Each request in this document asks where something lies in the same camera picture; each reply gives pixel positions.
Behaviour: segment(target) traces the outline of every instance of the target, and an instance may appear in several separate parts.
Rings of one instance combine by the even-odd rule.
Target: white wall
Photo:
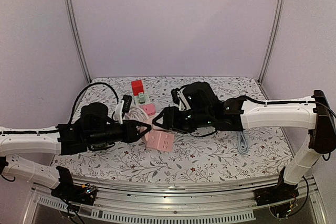
[[[336,0],[285,0],[279,33],[264,87],[271,98],[295,98],[325,92],[336,110]],[[297,150],[305,131],[287,130]],[[318,161],[313,174],[336,223],[336,157]]]
[[[0,58],[1,126],[67,122],[85,81],[64,0],[0,0]],[[30,186],[0,178],[1,223],[19,222]]]
[[[92,77],[257,77],[276,0],[73,0]]]

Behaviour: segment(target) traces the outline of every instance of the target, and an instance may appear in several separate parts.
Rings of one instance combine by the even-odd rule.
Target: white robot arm
[[[155,126],[181,133],[212,126],[217,131],[243,131],[255,127],[301,127],[307,137],[291,163],[279,175],[275,187],[255,190],[257,205],[298,196],[297,184],[323,155],[336,149],[336,129],[324,93],[293,100],[258,101],[247,96],[220,101],[206,82],[195,82],[172,90],[174,103],[153,119]]]

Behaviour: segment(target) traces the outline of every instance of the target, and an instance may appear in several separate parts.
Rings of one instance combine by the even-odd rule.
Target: table surface
[[[156,111],[174,105],[170,91],[195,81],[210,84],[220,100],[239,95],[265,99],[253,78],[241,77],[122,77],[96,78],[114,87],[121,98],[132,95],[131,81],[141,79]],[[113,93],[104,86],[93,86],[83,96],[80,109],[92,102],[102,102],[112,115],[116,105]],[[212,131],[200,129],[203,135]],[[195,138],[175,133],[173,152],[160,152],[145,147],[141,140],[133,144],[117,142],[102,152],[86,152],[70,156],[56,155],[52,165],[68,168],[73,174],[97,179],[115,179],[143,183],[204,183],[238,180],[277,174],[287,165],[292,154],[282,130],[278,127],[259,127],[244,131],[249,144],[247,154],[237,151],[235,132],[218,132]]]

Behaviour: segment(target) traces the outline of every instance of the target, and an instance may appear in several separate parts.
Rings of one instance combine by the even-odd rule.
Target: gray cable
[[[243,132],[237,132],[237,149],[240,154],[246,154],[248,152],[248,144]]]

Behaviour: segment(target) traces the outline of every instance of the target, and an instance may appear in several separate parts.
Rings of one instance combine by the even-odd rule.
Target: small pink object
[[[153,103],[146,104],[142,106],[142,109],[146,112],[147,115],[155,115],[156,109]]]
[[[174,135],[163,131],[151,130],[147,136],[147,148],[156,149],[164,152],[173,150]]]

